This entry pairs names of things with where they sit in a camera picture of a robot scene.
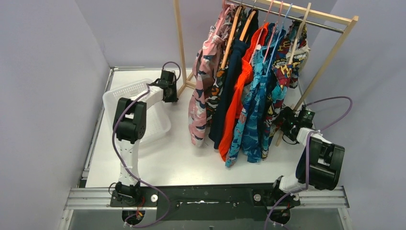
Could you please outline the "orange camouflage shorts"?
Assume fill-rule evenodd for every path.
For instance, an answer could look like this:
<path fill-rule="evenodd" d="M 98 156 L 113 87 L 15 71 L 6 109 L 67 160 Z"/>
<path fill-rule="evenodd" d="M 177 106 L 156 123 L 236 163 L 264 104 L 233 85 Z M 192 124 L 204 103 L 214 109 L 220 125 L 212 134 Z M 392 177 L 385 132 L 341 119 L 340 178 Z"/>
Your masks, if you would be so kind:
<path fill-rule="evenodd" d="M 232 25 L 234 23 L 237 10 L 240 10 L 240 14 L 237 17 L 235 34 L 239 34 L 248 17 L 247 13 L 245 12 L 245 7 L 243 6 L 236 6 L 234 4 L 227 3 L 226 11 L 223 13 L 224 19 L 222 23 L 216 27 L 219 29 L 216 35 L 220 43 L 216 45 L 218 61 L 215 62 L 214 66 L 214 83 L 209 88 L 208 98 L 206 99 L 206 123 L 208 126 L 212 125 L 213 117 L 216 113 L 216 109 L 223 92 L 223 86 L 226 80 L 226 72 L 229 63 L 229 58 L 227 57 L 224 59 L 224 55 L 226 54 L 226 47 L 228 45 L 228 41 L 230 40 Z"/>

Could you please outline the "pink shark print shorts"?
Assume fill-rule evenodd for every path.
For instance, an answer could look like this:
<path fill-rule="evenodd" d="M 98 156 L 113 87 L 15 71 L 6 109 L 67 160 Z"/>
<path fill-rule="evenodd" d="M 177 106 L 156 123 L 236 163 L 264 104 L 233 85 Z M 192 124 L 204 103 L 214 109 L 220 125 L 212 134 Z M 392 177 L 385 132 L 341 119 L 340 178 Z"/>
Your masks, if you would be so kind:
<path fill-rule="evenodd" d="M 211 26 L 208 37 L 198 51 L 192 68 L 196 84 L 188 106 L 188 129 L 191 143 L 196 147 L 200 147 L 204 143 L 207 124 L 206 99 L 209 88 L 214 83 L 214 66 L 218 61 L 216 45 L 220 42 L 213 34 L 215 24 Z"/>

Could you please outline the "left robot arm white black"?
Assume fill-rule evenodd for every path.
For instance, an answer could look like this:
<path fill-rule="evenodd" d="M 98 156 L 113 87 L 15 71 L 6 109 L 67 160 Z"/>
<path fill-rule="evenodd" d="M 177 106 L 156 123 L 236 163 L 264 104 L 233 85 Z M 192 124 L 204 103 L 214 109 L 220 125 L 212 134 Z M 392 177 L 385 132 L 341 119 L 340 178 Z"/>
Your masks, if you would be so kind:
<path fill-rule="evenodd" d="M 129 206 L 142 204 L 143 181 L 138 170 L 138 155 L 141 139 L 147 130 L 147 111 L 159 102 L 172 103 L 177 100 L 175 72 L 164 69 L 158 79 L 144 83 L 141 92 L 118 99 L 113 119 L 112 144 L 120 160 L 120 175 L 114 187 L 114 200 Z"/>

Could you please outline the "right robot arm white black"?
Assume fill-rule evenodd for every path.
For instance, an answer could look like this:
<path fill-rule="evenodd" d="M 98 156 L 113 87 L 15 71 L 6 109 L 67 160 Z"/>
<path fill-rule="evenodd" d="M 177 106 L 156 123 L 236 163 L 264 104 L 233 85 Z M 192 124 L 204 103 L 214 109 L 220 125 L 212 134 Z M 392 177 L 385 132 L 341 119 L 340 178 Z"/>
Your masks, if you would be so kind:
<path fill-rule="evenodd" d="M 331 191 L 338 185 L 345 148 L 313 129 L 314 116 L 305 106 L 299 113 L 289 107 L 280 112 L 281 131 L 289 140 L 303 145 L 304 151 L 294 174 L 280 176 L 269 191 L 270 200 L 277 205 L 291 201 L 295 194 L 309 187 Z"/>

